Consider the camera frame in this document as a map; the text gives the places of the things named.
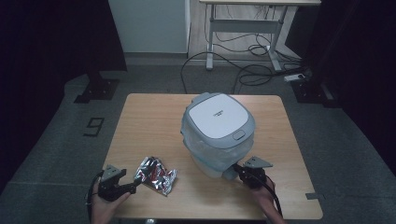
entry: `rice cooker lid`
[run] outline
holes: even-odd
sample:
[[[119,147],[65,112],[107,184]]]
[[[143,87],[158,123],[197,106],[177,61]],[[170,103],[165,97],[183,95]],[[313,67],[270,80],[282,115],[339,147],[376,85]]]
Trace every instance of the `rice cooker lid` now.
[[[202,95],[205,99],[192,104],[188,114],[209,145],[233,147],[253,133],[253,118],[234,98],[223,93]]]

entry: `label on lid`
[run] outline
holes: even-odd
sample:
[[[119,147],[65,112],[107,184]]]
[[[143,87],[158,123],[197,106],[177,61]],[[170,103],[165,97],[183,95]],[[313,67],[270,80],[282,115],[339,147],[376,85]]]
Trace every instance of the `label on lid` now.
[[[225,94],[202,101],[189,115],[199,131],[209,138],[225,137],[248,121],[246,109]]]

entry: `white wall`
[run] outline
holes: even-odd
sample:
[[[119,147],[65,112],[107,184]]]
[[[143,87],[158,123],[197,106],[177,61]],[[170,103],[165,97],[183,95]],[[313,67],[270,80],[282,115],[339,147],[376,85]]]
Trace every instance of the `white wall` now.
[[[187,53],[190,0],[109,0],[124,52]]]

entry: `table leg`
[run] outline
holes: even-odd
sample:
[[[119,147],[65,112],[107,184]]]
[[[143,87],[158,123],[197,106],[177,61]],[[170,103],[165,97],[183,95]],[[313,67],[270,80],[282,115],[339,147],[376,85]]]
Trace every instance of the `table leg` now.
[[[211,5],[210,9],[210,20],[209,20],[209,43],[207,44],[207,54],[206,54],[206,70],[213,69],[213,28],[212,22],[215,20],[215,5]]]
[[[275,53],[276,43],[279,39],[280,31],[282,30],[283,22],[285,20],[286,12],[288,11],[288,6],[283,6],[282,14],[280,15],[279,20],[277,21],[276,31],[274,34],[274,38],[271,41],[271,45],[267,46],[268,55],[270,56],[273,67],[276,71],[281,71],[282,68],[279,65],[279,60],[277,54]]]

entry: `button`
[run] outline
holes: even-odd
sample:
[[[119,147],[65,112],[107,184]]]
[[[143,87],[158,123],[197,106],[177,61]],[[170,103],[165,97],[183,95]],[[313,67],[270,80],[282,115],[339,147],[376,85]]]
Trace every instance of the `button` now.
[[[241,139],[243,136],[245,136],[245,132],[242,130],[239,130],[238,132],[233,134],[233,139],[235,140],[239,140]]]

